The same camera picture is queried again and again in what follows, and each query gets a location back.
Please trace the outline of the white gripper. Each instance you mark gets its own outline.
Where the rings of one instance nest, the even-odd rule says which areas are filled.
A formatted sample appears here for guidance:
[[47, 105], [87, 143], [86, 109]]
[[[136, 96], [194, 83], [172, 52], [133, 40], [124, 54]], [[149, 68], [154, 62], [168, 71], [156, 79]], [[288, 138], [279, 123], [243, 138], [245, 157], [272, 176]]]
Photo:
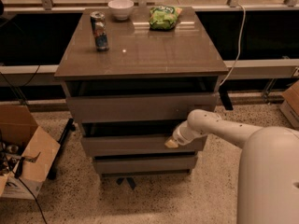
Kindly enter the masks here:
[[178, 148], [178, 146], [186, 146], [193, 140], [199, 138], [198, 132], [194, 131], [187, 121], [183, 121], [173, 131], [172, 137], [169, 137], [164, 145], [168, 148]]

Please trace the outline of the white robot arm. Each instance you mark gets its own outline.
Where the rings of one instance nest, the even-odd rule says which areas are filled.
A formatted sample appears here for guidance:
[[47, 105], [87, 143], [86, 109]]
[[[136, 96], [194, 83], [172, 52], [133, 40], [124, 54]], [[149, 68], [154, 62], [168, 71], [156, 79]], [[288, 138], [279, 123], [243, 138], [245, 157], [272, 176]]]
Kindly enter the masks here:
[[177, 148], [214, 134], [242, 149], [237, 224], [299, 224], [299, 132], [224, 120], [193, 110], [165, 145]]

